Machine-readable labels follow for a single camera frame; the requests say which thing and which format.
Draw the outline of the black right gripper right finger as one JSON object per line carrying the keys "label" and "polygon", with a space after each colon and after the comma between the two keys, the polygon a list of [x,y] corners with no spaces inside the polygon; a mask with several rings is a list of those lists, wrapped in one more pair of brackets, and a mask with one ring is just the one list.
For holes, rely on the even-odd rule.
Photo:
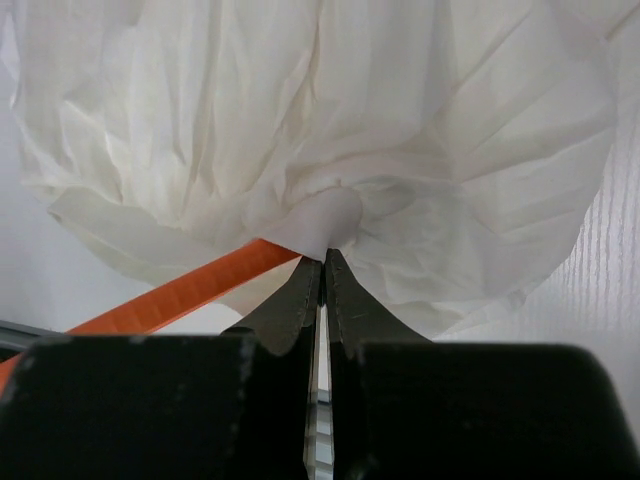
{"label": "black right gripper right finger", "polygon": [[327,251],[324,271],[331,360],[351,360],[363,342],[429,343],[360,284],[340,250]]}

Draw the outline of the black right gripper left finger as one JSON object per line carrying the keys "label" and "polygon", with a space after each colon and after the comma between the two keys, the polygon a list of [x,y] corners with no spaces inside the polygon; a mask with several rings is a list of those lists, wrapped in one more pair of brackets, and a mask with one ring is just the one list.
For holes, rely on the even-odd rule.
{"label": "black right gripper left finger", "polygon": [[311,355],[319,305],[321,263],[302,258],[288,280],[223,335],[248,335],[271,355]]}

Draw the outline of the orange plastic hanger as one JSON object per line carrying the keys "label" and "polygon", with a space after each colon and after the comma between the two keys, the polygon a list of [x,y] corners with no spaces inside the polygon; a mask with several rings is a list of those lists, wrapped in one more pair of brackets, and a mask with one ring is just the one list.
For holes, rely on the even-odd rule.
{"label": "orange plastic hanger", "polygon": [[86,321],[68,333],[150,334],[299,257],[294,251],[257,239]]}

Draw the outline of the white skirt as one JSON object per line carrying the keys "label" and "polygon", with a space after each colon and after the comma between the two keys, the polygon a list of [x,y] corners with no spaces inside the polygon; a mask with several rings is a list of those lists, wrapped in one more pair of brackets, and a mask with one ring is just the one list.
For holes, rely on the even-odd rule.
{"label": "white skirt", "polygon": [[424,335],[570,254],[623,103],[635,1],[8,1],[22,179],[152,285],[255,239]]}

